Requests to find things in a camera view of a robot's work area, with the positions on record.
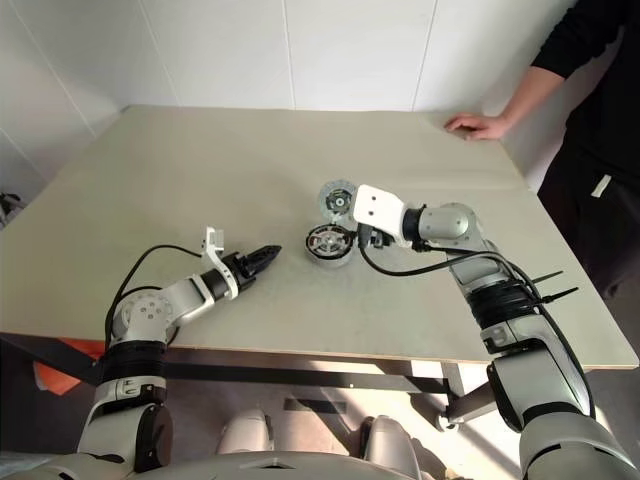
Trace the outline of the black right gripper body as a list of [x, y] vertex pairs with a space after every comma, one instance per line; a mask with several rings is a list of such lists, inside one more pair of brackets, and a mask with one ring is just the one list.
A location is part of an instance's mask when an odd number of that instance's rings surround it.
[[395, 242], [392, 235], [368, 225], [365, 226], [365, 240], [366, 247], [375, 249], [389, 247]]

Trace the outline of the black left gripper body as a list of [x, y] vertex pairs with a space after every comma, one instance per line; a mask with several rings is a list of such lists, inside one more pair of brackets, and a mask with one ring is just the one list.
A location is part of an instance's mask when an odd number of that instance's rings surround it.
[[240, 255], [238, 252], [226, 255], [223, 263], [231, 271], [239, 292], [244, 292], [256, 280], [256, 265], [253, 254]]

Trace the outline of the person's right hand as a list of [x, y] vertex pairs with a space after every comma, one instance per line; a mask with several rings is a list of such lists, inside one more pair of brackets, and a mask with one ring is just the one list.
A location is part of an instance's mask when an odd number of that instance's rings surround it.
[[499, 140], [510, 128], [511, 122], [503, 115], [458, 113], [444, 124], [446, 131], [459, 134], [469, 141]]

